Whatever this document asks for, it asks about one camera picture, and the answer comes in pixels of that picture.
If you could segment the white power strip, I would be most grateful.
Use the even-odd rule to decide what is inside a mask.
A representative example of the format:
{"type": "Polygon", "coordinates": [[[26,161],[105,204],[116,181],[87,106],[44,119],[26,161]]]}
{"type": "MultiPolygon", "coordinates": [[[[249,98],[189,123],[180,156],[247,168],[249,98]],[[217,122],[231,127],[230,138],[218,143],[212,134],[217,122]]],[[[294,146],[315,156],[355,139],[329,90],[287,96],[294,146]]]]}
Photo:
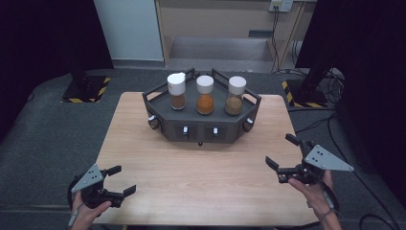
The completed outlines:
{"type": "Polygon", "coordinates": [[[270,0],[270,12],[290,12],[294,0],[270,0]]]}

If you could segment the white panel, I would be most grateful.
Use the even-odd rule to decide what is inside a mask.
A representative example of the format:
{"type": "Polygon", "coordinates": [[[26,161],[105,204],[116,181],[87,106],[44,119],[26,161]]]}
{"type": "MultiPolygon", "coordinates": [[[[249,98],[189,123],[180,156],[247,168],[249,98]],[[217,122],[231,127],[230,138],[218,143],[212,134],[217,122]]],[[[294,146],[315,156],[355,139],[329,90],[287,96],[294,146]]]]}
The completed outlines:
{"type": "Polygon", "coordinates": [[[94,3],[114,60],[164,60],[155,0],[94,3]]]}

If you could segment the black curtain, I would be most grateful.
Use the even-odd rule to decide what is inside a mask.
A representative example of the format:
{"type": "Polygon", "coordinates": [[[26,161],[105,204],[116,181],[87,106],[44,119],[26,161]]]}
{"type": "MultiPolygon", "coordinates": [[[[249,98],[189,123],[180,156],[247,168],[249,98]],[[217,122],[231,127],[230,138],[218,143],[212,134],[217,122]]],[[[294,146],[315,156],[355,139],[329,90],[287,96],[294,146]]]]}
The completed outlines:
{"type": "Polygon", "coordinates": [[[0,141],[42,82],[112,67],[94,0],[0,0],[0,141]]]}
{"type": "Polygon", "coordinates": [[[338,112],[358,161],[406,207],[406,0],[317,0],[297,66],[308,86],[344,75],[338,112]]]}

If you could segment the orange spice jar white lid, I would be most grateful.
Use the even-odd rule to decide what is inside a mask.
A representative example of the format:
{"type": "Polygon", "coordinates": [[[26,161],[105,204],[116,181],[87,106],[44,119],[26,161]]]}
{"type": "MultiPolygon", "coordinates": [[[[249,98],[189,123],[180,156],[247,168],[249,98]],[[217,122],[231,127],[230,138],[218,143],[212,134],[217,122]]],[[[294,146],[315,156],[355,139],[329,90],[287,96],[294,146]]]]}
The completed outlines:
{"type": "Polygon", "coordinates": [[[196,80],[196,87],[196,110],[203,115],[211,114],[214,111],[214,79],[210,76],[200,76],[196,80]]]}

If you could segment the black corner rack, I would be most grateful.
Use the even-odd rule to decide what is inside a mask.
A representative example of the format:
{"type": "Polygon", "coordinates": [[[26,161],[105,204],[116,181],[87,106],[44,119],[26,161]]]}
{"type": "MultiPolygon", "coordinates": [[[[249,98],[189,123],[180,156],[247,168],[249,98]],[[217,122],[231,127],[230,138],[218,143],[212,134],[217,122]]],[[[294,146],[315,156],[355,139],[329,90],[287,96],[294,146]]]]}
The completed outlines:
{"type": "Polygon", "coordinates": [[[203,143],[234,143],[254,126],[261,96],[250,89],[242,93],[242,111],[229,115],[225,111],[229,77],[213,69],[214,111],[209,115],[196,110],[200,76],[193,68],[186,71],[186,106],[180,110],[170,106],[171,94],[166,82],[143,93],[148,123],[169,141],[203,143]]]}

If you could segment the tan spice jar white lid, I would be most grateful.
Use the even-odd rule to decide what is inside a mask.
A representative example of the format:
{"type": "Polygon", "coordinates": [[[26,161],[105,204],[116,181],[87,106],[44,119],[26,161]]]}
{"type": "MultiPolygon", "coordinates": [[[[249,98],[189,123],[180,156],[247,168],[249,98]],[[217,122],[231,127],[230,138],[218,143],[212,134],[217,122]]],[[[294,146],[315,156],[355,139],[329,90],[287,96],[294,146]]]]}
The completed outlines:
{"type": "Polygon", "coordinates": [[[241,112],[245,86],[246,79],[241,76],[233,76],[229,79],[225,103],[225,112],[229,115],[236,116],[241,112]]]}

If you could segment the spice jar with spout lid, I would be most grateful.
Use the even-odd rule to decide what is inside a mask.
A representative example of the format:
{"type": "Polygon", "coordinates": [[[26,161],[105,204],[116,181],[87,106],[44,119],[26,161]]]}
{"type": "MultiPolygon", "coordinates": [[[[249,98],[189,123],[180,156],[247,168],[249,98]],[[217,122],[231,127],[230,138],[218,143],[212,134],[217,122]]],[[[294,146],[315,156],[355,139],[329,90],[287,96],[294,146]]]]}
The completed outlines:
{"type": "Polygon", "coordinates": [[[186,74],[173,73],[167,77],[170,93],[170,105],[175,110],[183,109],[186,105],[186,74]]]}

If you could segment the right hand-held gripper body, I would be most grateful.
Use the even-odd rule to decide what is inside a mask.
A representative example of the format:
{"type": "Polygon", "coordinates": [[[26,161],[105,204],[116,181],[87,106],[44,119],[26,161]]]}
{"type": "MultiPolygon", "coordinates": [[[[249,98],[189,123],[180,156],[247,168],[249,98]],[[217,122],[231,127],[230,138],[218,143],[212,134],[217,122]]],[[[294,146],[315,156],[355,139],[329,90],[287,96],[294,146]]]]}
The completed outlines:
{"type": "Polygon", "coordinates": [[[280,183],[287,183],[290,178],[295,178],[304,184],[315,184],[322,179],[326,170],[353,171],[353,166],[312,141],[291,140],[291,143],[300,147],[303,159],[294,168],[280,168],[276,165],[280,183]]]}

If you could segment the wooden cabinet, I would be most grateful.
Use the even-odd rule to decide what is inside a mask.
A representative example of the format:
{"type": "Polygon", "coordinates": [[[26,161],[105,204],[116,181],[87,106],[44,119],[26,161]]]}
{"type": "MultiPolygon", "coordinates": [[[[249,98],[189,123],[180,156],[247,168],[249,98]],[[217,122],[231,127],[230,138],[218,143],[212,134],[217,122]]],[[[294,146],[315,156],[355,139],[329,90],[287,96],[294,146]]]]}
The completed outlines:
{"type": "Polygon", "coordinates": [[[305,38],[317,0],[294,0],[290,12],[270,0],[155,0],[164,63],[176,37],[262,39],[281,69],[293,42],[305,38]]]}

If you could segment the striped black stand base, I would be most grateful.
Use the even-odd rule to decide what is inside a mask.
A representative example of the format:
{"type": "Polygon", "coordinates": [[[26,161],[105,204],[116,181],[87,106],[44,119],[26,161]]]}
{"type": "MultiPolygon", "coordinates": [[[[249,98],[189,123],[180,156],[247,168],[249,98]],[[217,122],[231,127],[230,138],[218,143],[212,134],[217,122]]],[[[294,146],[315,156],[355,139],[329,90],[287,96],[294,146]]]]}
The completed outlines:
{"type": "Polygon", "coordinates": [[[317,85],[305,85],[304,80],[285,80],[282,88],[290,106],[327,107],[327,98],[317,85]]]}
{"type": "Polygon", "coordinates": [[[85,76],[73,78],[62,95],[63,103],[97,103],[110,82],[106,76],[85,76]]]}

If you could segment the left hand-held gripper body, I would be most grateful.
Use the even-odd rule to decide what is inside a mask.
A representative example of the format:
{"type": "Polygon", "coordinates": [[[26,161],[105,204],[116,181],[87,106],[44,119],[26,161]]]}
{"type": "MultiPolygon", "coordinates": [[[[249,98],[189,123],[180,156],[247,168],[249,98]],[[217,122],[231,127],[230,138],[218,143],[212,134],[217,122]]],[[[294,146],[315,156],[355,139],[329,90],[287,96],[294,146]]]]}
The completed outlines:
{"type": "Polygon", "coordinates": [[[108,176],[106,170],[100,170],[98,165],[94,164],[86,172],[75,176],[68,187],[67,201],[69,206],[72,207],[76,192],[81,191],[82,201],[91,209],[98,207],[105,201],[110,201],[114,208],[120,208],[124,201],[124,193],[109,192],[104,188],[103,183],[108,176]]]}

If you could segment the person's left hand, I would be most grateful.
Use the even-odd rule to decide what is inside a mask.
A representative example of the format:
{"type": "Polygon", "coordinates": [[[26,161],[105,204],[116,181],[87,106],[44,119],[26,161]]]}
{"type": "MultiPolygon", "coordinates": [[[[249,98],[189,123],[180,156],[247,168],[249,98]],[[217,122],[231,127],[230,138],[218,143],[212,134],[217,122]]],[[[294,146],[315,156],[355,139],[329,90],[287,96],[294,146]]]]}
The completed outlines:
{"type": "Polygon", "coordinates": [[[94,220],[105,212],[112,203],[105,201],[98,207],[91,209],[87,207],[81,198],[81,192],[76,192],[73,199],[71,217],[68,221],[69,230],[88,230],[94,220]]]}

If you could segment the person's right hand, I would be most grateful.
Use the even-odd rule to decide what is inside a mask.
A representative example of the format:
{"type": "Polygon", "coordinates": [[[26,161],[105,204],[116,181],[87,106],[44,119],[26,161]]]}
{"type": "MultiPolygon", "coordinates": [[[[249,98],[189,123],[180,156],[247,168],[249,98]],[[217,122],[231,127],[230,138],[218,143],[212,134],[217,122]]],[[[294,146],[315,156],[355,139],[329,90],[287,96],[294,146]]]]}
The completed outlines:
{"type": "Polygon", "coordinates": [[[324,190],[319,184],[305,185],[295,178],[290,178],[288,184],[304,195],[308,205],[318,218],[331,212],[331,208],[324,196],[324,190]]]}

